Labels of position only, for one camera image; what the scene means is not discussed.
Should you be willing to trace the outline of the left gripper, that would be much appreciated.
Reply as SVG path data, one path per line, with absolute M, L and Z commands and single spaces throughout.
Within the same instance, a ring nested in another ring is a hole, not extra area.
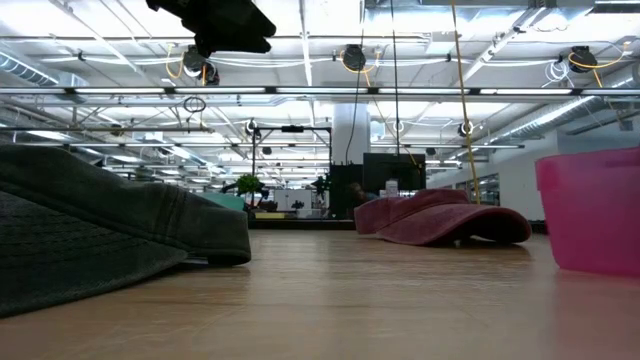
M 218 28 L 218 17 L 209 1 L 201 0 L 146 0 L 153 11 L 163 9 L 181 20 L 184 28 L 194 33 L 198 53 L 208 58 L 218 51 L 268 53 L 271 45 L 264 38 L 235 40 Z M 276 26 L 251 0 L 229 0 L 231 36 L 272 37 Z

